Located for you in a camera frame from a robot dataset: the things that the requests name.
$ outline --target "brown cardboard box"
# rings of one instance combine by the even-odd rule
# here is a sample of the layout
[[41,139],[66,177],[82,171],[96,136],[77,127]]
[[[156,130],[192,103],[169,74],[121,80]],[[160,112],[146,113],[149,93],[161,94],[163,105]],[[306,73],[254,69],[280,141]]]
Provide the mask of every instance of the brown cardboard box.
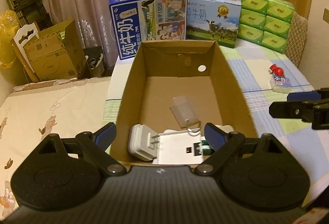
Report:
[[[200,65],[207,69],[198,72]],[[181,95],[193,101],[202,133],[212,122],[257,138],[246,101],[217,42],[142,42],[122,96],[110,155],[123,165],[150,164],[129,154],[130,129],[145,124],[157,133],[182,130],[170,110],[172,99]]]
[[39,39],[33,37],[23,48],[40,80],[78,77],[86,63],[74,20],[40,31]]

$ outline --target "ribbed gray surface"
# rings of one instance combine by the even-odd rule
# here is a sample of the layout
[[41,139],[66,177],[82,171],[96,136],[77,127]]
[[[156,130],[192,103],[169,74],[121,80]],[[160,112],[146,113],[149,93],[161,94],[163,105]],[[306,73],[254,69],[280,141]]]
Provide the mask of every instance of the ribbed gray surface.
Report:
[[192,174],[189,167],[133,167],[125,176],[108,178],[88,202],[60,212],[20,207],[4,224],[146,224],[220,223],[288,224],[304,212],[263,213],[229,200],[215,180]]

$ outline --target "white power adapter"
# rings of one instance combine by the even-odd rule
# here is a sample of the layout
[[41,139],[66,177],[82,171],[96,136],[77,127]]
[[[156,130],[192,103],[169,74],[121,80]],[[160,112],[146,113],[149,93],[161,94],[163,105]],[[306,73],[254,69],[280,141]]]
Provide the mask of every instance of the white power adapter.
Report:
[[137,124],[131,128],[128,151],[143,161],[157,157],[159,135],[146,125]]

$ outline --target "metal ring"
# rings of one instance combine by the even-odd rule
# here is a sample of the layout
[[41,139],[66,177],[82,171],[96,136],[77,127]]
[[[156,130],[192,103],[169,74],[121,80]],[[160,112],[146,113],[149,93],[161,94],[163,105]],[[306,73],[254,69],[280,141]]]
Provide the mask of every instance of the metal ring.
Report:
[[198,132],[201,131],[201,121],[199,120],[198,122],[195,122],[195,123],[199,123],[199,126],[198,126],[198,129],[199,129],[199,130],[197,130],[197,131],[192,131],[192,130],[190,129],[190,126],[189,126],[189,121],[186,120],[187,130],[189,131],[190,135],[191,135],[191,133],[193,133],[193,134],[196,133],[195,135],[191,135],[191,136],[197,136],[197,135],[198,135]]

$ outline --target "table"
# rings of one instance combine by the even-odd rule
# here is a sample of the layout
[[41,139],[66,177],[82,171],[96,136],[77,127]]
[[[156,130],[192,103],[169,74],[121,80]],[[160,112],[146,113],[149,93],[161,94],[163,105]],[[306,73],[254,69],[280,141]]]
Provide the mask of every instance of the table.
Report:
[[[329,132],[312,130],[310,123],[300,119],[273,119],[269,115],[272,102],[287,100],[287,94],[272,91],[269,67],[276,64],[284,69],[293,92],[308,92],[314,90],[313,87],[283,54],[240,39],[234,49],[220,48],[239,82],[258,136],[272,133],[309,174],[311,187],[304,206],[310,204],[329,184]],[[132,61],[118,60],[116,63],[105,103],[104,125],[116,122]]]

